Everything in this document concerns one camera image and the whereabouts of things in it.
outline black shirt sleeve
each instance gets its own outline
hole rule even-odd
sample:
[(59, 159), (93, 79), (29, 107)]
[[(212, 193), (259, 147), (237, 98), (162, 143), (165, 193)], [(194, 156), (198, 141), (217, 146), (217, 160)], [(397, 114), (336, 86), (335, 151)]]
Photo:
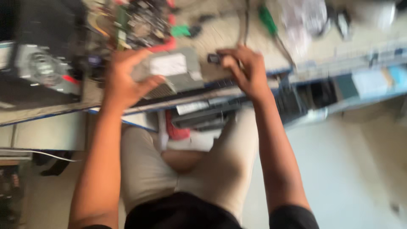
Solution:
[(294, 205), (276, 208), (270, 214), (269, 225), (270, 229), (319, 229), (309, 210)]

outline person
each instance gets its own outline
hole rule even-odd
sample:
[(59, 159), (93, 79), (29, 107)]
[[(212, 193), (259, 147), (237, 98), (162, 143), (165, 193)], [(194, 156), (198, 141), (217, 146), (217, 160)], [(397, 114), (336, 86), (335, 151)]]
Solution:
[[(72, 199), (70, 229), (117, 229), (120, 193), (128, 214), (125, 229), (241, 228), (257, 152), (270, 228), (318, 228), (267, 85), (263, 56), (242, 45), (218, 53), (224, 55), (223, 67), (230, 68), (254, 109), (243, 108), (230, 119), (212, 149), (201, 157), (174, 151), (164, 156), (166, 152), (162, 155), (154, 148), (151, 135), (139, 128), (125, 129), (120, 139), (123, 110), (164, 77), (142, 82), (130, 77), (133, 65), (149, 51), (113, 55), (92, 146)], [(171, 160), (171, 155), (181, 157)], [(184, 156), (192, 165), (177, 165)]]

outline forearm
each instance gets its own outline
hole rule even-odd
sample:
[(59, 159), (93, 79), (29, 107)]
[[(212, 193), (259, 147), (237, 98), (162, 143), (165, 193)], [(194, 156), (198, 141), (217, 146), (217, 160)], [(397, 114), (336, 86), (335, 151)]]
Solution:
[(254, 101), (259, 134), (260, 160), (269, 212), (283, 204), (309, 207), (305, 198), (300, 171), (285, 133), (275, 100)]
[(70, 227), (86, 226), (87, 221), (105, 214), (116, 215), (116, 219), (101, 217), (108, 220), (104, 225), (118, 226), (121, 114), (121, 109), (110, 104), (99, 112), (92, 146), (75, 188)]

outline white cable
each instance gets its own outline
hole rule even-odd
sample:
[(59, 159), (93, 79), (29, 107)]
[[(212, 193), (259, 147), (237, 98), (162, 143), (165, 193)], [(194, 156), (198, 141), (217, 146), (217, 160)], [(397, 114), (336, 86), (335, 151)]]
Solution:
[(27, 153), (38, 153), (38, 154), (44, 154), (44, 155), (47, 155), (47, 156), (55, 157), (55, 158), (57, 158), (57, 159), (64, 160), (64, 161), (70, 161), (70, 162), (81, 161), (81, 160), (71, 160), (71, 159), (66, 159), (66, 158), (63, 158), (63, 157), (58, 157), (58, 156), (55, 156), (55, 155), (52, 155), (52, 154), (47, 154), (47, 153), (44, 153), (44, 152), (40, 152), (40, 151), (34, 151), (34, 150), (0, 149), (0, 151), (4, 151), (4, 152), (27, 152)]

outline black shirt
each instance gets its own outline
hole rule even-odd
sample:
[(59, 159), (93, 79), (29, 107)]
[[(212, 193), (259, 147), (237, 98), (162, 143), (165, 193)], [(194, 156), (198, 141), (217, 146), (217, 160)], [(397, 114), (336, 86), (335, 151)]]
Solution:
[[(271, 229), (319, 229), (314, 215), (299, 206), (285, 205), (269, 216)], [(198, 197), (178, 192), (136, 206), (127, 215), (125, 229), (240, 229), (236, 218)], [(109, 229), (93, 225), (85, 229)]]

